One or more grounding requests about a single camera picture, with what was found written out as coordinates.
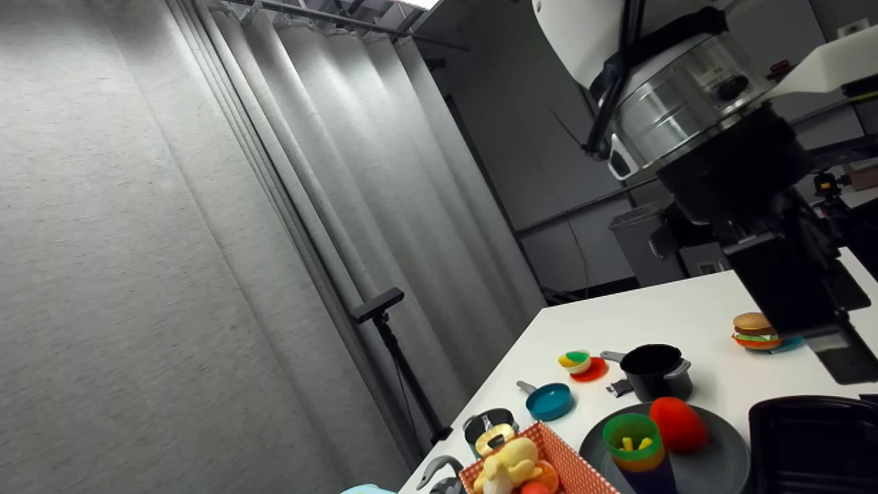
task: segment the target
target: ceiling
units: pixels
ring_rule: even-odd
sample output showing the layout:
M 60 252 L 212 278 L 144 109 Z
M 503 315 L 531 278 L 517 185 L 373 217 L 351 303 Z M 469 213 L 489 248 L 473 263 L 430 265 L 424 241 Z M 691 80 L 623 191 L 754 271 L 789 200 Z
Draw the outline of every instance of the ceiling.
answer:
M 421 12 L 400 0 L 282 0 L 295 5 L 308 5 L 314 12 L 343 14 L 365 21 L 377 21 L 381 28 L 410 29 L 421 25 L 430 25 L 430 32 L 459 28 L 473 8 L 484 5 L 487 0 L 439 0 L 435 12 Z

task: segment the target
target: metal pole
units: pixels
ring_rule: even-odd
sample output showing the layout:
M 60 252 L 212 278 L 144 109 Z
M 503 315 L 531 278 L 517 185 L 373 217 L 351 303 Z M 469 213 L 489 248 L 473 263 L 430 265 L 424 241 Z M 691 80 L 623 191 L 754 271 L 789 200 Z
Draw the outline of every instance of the metal pole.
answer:
M 415 32 L 411 25 L 421 21 L 421 17 L 425 17 L 424 12 L 410 12 L 410 17 L 400 21 L 400 29 Z
M 406 378 L 406 385 L 410 385 L 410 390 L 411 390 L 411 394 L 415 394 L 424 418 L 425 418 L 429 426 L 430 426 L 430 434 L 435 434 L 430 443 L 435 443 L 435 444 L 437 444 L 437 443 L 444 443 L 444 438 L 451 436 L 451 427 L 441 426 L 435 404 L 430 404 L 429 394 L 424 392 L 424 388 L 421 388 L 421 382 L 418 382 L 418 375 L 415 375 L 415 370 L 411 370 L 411 364 L 410 364 L 410 360 L 406 360 L 406 355 L 403 355 L 400 344 L 396 341 L 396 335 L 393 335 L 393 329 L 389 329 L 387 320 L 389 320 L 387 312 L 381 312 L 381 315 L 373 318 L 373 324 L 378 327 L 378 335 L 381 335 L 381 341 L 385 341 L 393 362 L 396 362 L 398 370 L 403 374 L 403 378 Z
M 396 36 L 396 38 L 415 38 L 421 45 L 437 45 L 437 47 L 451 47 L 451 50 L 459 50 L 459 53 L 469 53 L 469 47 L 465 47 L 465 45 L 454 45 L 454 40 L 441 40 L 441 38 L 425 38 L 425 36 L 415 36 L 410 29 L 393 29 L 393 28 L 370 25 L 370 21 L 351 18 L 351 17 L 339 17 L 339 14 L 330 14 L 330 12 L 299 8 L 299 5 L 291 5 L 291 3 L 263 0 L 263 8 L 281 12 L 281 14 L 291 14 L 291 17 L 310 17 L 310 18 L 322 18 L 322 21 L 348 25 L 348 28 L 359 28 L 359 29 L 377 29 L 377 32 L 387 32 L 387 36 Z
M 348 17 L 358 17 L 358 12 L 362 8 L 362 3 L 365 3 L 365 0 L 354 0 L 345 14 L 348 14 Z

